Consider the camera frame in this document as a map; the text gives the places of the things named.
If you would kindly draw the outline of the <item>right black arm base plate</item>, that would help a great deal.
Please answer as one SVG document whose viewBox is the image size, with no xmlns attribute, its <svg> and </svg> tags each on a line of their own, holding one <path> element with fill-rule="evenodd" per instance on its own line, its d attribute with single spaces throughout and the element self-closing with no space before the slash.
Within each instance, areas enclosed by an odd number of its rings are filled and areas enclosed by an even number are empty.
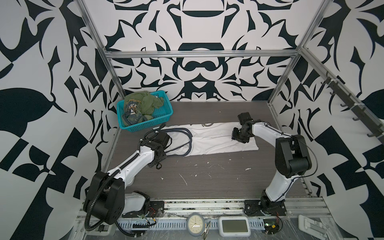
<svg viewBox="0 0 384 240">
<path fill-rule="evenodd" d="M 270 202 L 267 199 L 245 200 L 244 213 L 249 217 L 286 216 L 285 201 Z"/>
</svg>

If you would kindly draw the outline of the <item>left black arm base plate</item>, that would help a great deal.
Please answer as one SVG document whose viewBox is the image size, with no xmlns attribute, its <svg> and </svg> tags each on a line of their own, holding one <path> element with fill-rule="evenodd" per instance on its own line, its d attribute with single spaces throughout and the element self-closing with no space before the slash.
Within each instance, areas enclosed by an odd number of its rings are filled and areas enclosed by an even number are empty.
<svg viewBox="0 0 384 240">
<path fill-rule="evenodd" d="M 149 218 L 157 217 L 164 212 L 164 201 L 145 201 L 139 211 L 132 212 L 134 216 L 145 216 Z"/>
</svg>

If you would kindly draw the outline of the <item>white tank top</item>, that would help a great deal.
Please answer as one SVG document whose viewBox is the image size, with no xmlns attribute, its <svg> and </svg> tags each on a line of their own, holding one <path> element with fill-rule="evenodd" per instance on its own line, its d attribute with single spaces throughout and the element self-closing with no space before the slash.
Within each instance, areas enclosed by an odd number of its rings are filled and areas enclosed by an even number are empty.
<svg viewBox="0 0 384 240">
<path fill-rule="evenodd" d="M 234 128 L 240 123 L 194 124 L 164 127 L 171 140 L 166 149 L 168 156 L 199 156 L 219 153 L 257 151 L 256 140 L 251 138 L 246 144 L 232 140 Z"/>
</svg>

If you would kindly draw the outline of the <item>teal plastic basket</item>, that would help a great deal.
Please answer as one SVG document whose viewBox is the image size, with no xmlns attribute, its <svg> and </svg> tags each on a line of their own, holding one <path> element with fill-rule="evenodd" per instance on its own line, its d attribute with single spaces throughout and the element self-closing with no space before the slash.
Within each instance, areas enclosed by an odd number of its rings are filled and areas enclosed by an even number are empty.
<svg viewBox="0 0 384 240">
<path fill-rule="evenodd" d="M 159 125 L 170 120 L 170 117 L 174 113 L 174 111 L 167 94 L 164 91 L 152 92 L 150 94 L 156 97 L 162 97 L 164 99 L 164 105 L 159 109 L 155 109 L 153 113 L 153 119 L 143 123 L 135 124 L 132 126 L 124 126 L 124 123 L 122 121 L 124 100 L 118 102 L 117 104 L 118 123 L 122 130 L 127 130 L 129 132 L 137 132 L 139 130 L 153 127 L 155 125 Z"/>
</svg>

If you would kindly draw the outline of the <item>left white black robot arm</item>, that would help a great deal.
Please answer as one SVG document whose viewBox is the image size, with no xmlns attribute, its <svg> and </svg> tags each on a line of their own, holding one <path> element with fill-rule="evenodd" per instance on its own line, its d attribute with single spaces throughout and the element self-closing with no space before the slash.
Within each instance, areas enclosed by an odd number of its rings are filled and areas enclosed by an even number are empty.
<svg viewBox="0 0 384 240">
<path fill-rule="evenodd" d="M 170 136 L 159 130 L 155 133 L 153 137 L 141 140 L 136 151 L 119 166 L 93 176 L 83 205 L 86 231 L 93 231 L 102 223 L 114 224 L 128 211 L 125 189 L 133 184 L 135 176 L 145 166 L 157 166 L 167 158 L 165 150 Z"/>
</svg>

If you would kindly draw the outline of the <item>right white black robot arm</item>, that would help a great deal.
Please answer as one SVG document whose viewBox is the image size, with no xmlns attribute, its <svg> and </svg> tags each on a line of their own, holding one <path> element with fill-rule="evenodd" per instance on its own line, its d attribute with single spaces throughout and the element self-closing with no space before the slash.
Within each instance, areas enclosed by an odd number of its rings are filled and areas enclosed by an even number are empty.
<svg viewBox="0 0 384 240">
<path fill-rule="evenodd" d="M 263 191 L 259 209 L 266 212 L 280 207 L 293 183 L 305 178 L 312 168 L 306 140 L 301 135 L 291 135 L 273 128 L 269 123 L 253 120 L 248 112 L 238 115 L 241 128 L 234 128 L 232 140 L 247 144 L 252 137 L 259 137 L 275 148 L 276 173 Z"/>
</svg>

